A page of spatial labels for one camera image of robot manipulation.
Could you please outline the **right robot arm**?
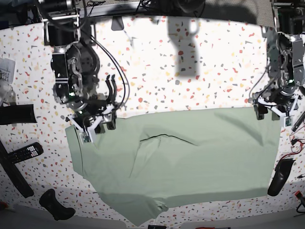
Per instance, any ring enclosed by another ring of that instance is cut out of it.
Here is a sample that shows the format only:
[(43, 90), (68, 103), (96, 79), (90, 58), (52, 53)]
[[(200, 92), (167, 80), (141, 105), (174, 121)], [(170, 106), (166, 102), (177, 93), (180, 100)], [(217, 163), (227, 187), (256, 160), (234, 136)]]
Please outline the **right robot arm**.
[(96, 142), (103, 125), (116, 128), (115, 101), (117, 85), (114, 75), (106, 77), (108, 94), (99, 96), (98, 72), (100, 59), (93, 50), (94, 41), (81, 37), (81, 29), (89, 35), (87, 13), (80, 17), (74, 0), (37, 0), (36, 7), (42, 16), (45, 45), (53, 48), (51, 68), (55, 75), (53, 95), (55, 101), (67, 106), (74, 113), (66, 119), (80, 132), (82, 142)]

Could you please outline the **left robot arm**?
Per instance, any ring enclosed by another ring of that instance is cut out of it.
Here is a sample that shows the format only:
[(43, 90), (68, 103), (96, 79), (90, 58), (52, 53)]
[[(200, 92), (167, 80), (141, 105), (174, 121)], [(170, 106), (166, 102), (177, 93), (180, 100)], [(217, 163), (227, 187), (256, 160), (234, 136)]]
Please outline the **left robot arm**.
[(267, 37), (264, 73), (269, 82), (258, 92), (250, 91), (249, 101), (258, 120), (271, 111), (282, 127), (289, 127), (300, 99), (295, 92), (305, 84), (305, 2), (273, 0), (271, 6), (274, 31), (262, 32)]

